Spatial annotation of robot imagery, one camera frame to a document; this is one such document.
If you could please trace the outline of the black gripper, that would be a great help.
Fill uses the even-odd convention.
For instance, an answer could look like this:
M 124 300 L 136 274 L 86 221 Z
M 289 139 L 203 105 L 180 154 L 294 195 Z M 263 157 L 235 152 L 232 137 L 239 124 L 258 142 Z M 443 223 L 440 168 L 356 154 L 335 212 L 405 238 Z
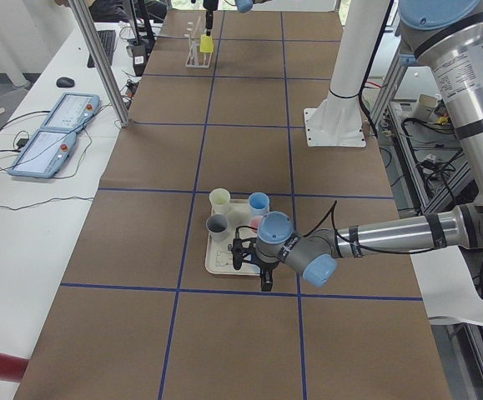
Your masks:
M 271 292 L 273 289 L 273 262 L 265 262 L 261 260 L 256 252 L 256 237 L 240 238 L 239 235 L 234 236 L 229 250 L 232 253 L 234 270 L 241 269 L 244 263 L 256 266 L 259 270 L 260 288 L 262 292 Z
M 214 25 L 214 11 L 217 10 L 219 6 L 219 0 L 203 0 L 203 7 L 206 11 L 205 13 L 205 35 L 210 37 Z

